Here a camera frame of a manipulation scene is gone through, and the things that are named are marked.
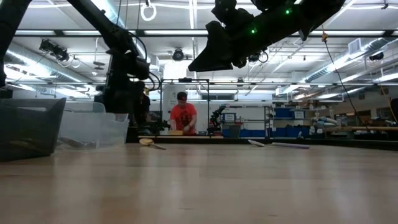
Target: ventilation duct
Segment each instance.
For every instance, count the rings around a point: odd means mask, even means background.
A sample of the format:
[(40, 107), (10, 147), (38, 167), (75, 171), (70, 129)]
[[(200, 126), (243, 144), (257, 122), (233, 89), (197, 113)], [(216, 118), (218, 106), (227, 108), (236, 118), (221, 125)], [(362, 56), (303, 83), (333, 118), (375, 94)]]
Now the ventilation duct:
[(349, 50), (345, 51), (339, 57), (335, 57), (333, 61), (335, 62), (335, 66), (331, 60), (328, 63), (324, 64), (321, 68), (314, 69), (308, 73), (308, 75), (303, 79), (303, 81), (310, 83), (317, 78), (320, 78), (324, 75), (327, 75), (337, 69), (344, 67), (352, 62), (354, 62), (358, 58), (363, 58), (370, 56), (377, 51), (380, 51), (384, 46), (396, 41), (396, 38), (378, 38), (376, 40), (368, 41), (366, 43), (366, 39), (357, 39), (354, 42), (350, 43)]
[(26, 48), (21, 47), (15, 43), (11, 43), (7, 50), (7, 62), (12, 64), (26, 65), (30, 67), (34, 72), (31, 72), (38, 76), (55, 75), (59, 78), (64, 77), (64, 80), (72, 80), (73, 82), (92, 82), (89, 78), (84, 77), (70, 69), (63, 68), (59, 64), (52, 62), (47, 58), (43, 58), (42, 55), (33, 53)]

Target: wooden table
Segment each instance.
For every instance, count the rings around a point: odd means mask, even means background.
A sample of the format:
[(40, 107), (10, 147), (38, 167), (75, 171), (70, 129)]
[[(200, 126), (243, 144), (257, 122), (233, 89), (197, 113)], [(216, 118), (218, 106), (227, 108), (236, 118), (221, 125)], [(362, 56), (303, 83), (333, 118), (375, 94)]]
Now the wooden table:
[(130, 144), (0, 164), (0, 223), (398, 223), (398, 154)]
[(141, 138), (162, 138), (162, 139), (224, 139), (223, 136), (138, 136), (139, 139)]

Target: ceiling light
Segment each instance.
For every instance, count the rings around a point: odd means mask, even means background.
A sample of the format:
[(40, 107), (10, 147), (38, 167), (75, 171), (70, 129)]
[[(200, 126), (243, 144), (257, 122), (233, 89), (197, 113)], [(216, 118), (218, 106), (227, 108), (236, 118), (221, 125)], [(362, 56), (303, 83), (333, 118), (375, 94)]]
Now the ceiling light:
[(53, 30), (17, 30), (16, 35), (55, 35)]
[(65, 35), (101, 35), (97, 30), (65, 30)]
[(34, 88), (32, 88), (30, 86), (27, 86), (27, 85), (23, 85), (23, 84), (19, 84), (19, 85), (11, 85), (10, 84), (9, 86), (16, 87), (16, 88), (21, 88), (23, 90), (28, 90), (28, 91), (36, 91)]
[(57, 92), (64, 94), (65, 96), (72, 96), (75, 98), (86, 98), (87, 97), (85, 94), (80, 93), (78, 91), (68, 90), (68, 89), (64, 89), (64, 88), (58, 88)]
[(358, 90), (360, 90), (360, 89), (362, 89), (362, 88), (356, 88), (356, 89), (353, 89), (353, 90), (347, 91), (347, 93), (348, 93), (348, 94), (350, 94), (350, 93), (354, 93), (354, 92), (356, 92), (356, 91), (358, 91)]
[(327, 98), (332, 98), (339, 95), (339, 93), (330, 93), (330, 94), (325, 94), (322, 96), (318, 96), (318, 99), (327, 99)]
[(207, 35), (207, 30), (145, 30), (146, 35)]
[(354, 79), (356, 79), (358, 77), (359, 77), (359, 75), (352, 75), (352, 76), (348, 76), (348, 77), (342, 79), (341, 81), (344, 83), (344, 82), (348, 82), (348, 81), (354, 80)]
[(398, 78), (398, 73), (393, 73), (393, 74), (390, 74), (390, 75), (384, 75), (383, 77), (377, 78), (377, 79), (373, 80), (373, 82), (374, 83), (380, 83), (380, 82), (385, 82), (385, 81), (388, 81), (388, 80), (393, 80), (393, 79), (396, 79), (396, 78)]
[[(326, 30), (328, 35), (382, 35), (383, 30)], [(310, 35), (322, 35), (322, 30), (312, 31)]]
[(300, 95), (296, 96), (294, 99), (295, 100), (299, 100), (299, 99), (304, 98), (304, 97), (306, 97), (305, 94), (300, 94)]

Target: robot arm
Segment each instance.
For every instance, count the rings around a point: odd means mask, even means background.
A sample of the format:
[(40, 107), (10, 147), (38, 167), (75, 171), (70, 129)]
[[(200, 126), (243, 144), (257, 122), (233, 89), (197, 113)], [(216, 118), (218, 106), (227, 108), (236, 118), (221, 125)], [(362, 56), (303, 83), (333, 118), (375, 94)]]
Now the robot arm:
[[(5, 85), (4, 56), (32, 0), (3, 0), (0, 4), (0, 87)], [(127, 112), (124, 101), (130, 100), (139, 90), (129, 81), (127, 74), (140, 80), (149, 77), (149, 64), (138, 57), (132, 34), (113, 24), (90, 0), (68, 0), (68, 2), (97, 29), (112, 60), (107, 73), (103, 103), (108, 112)]]

